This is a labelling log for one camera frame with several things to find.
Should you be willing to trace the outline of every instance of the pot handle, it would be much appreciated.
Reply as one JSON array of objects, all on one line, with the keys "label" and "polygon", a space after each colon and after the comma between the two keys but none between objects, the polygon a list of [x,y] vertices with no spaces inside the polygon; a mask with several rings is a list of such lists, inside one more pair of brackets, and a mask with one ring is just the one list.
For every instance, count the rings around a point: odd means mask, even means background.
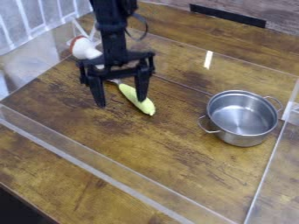
[{"label": "pot handle", "polygon": [[209,134],[220,133],[220,130],[206,130],[205,128],[202,128],[202,126],[201,126],[201,119],[202,119],[204,117],[205,117],[205,115],[201,116],[200,119],[198,119],[198,125],[200,125],[200,128],[201,128],[206,133],[209,133]]},{"label": "pot handle", "polygon": [[282,103],[274,97],[265,96],[264,99],[270,99],[270,100],[273,100],[278,104],[280,108],[276,110],[276,112],[278,112],[284,108]]}]

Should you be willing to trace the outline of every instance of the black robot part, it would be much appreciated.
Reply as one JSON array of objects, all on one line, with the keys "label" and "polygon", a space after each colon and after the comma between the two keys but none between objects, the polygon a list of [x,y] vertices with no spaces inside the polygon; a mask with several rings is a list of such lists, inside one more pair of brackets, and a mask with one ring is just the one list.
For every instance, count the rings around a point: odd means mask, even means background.
[{"label": "black robot part", "polygon": [[[136,0],[89,0],[89,2],[97,21],[96,28],[101,34],[102,55],[78,61],[80,83],[89,87],[96,104],[104,108],[106,105],[104,81],[133,76],[136,97],[141,102],[146,97],[149,78],[154,72],[154,53],[126,50],[126,19],[136,15]],[[136,66],[122,69],[121,66],[130,61],[137,61]],[[97,70],[97,65],[104,65],[104,69]]]}]

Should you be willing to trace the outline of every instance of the metal pot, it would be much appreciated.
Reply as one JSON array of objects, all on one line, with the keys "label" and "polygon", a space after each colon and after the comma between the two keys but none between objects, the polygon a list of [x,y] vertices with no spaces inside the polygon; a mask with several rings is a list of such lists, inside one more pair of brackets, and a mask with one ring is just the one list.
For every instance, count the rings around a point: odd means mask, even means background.
[{"label": "metal pot", "polygon": [[[276,109],[266,99],[272,99],[280,108]],[[200,117],[198,125],[225,143],[249,147],[261,144],[274,129],[281,109],[281,102],[270,96],[261,97],[246,91],[229,90],[210,97],[208,114]],[[213,130],[206,130],[201,125],[201,119],[206,116]]]}]

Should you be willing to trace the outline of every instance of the wooden table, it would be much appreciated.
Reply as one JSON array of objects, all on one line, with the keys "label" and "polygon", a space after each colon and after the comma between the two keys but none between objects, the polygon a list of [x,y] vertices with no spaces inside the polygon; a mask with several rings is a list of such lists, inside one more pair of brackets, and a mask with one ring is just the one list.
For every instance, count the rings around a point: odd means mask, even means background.
[{"label": "wooden table", "polygon": [[[177,10],[162,11],[180,15]],[[180,27],[178,38],[188,25],[177,25],[177,31]],[[161,34],[170,30],[164,28]],[[296,77],[216,53],[206,69],[206,51],[153,35],[145,42],[157,54],[149,90],[157,108],[153,117],[136,110],[113,85],[106,86],[106,108],[98,109],[89,90],[78,84],[73,59],[64,60],[2,104],[240,223],[281,123],[262,144],[240,149],[206,135],[197,118],[209,96],[226,89],[273,95],[285,103]],[[2,185],[57,222],[174,222],[9,129],[0,131]]]}]

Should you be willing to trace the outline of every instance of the pot rim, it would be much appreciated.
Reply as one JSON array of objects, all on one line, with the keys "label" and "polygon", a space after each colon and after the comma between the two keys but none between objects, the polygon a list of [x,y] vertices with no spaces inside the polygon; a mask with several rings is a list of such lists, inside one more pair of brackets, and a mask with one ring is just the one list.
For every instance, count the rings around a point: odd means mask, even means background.
[{"label": "pot rim", "polygon": [[[220,125],[217,125],[217,123],[212,120],[210,118],[210,104],[212,102],[214,101],[214,99],[217,99],[221,95],[226,95],[226,94],[241,94],[241,95],[250,95],[250,96],[254,96],[261,102],[264,102],[268,107],[273,110],[274,112],[274,123],[272,125],[272,128],[265,131],[265,132],[261,132],[258,134],[254,134],[254,135],[240,135],[226,129],[224,129]],[[210,119],[210,121],[214,123],[214,125],[224,131],[224,132],[228,132],[229,134],[234,135],[234,136],[238,136],[238,137],[260,137],[262,135],[266,135],[269,132],[272,132],[272,130],[276,128],[276,125],[277,125],[277,113],[276,113],[276,108],[273,107],[273,105],[270,104],[269,101],[265,100],[265,98],[258,95],[258,94],[254,94],[252,92],[248,92],[245,90],[226,90],[226,91],[222,91],[217,94],[214,94],[210,98],[209,98],[209,102],[208,102],[208,105],[206,105],[206,113],[208,113],[208,117]]]}]

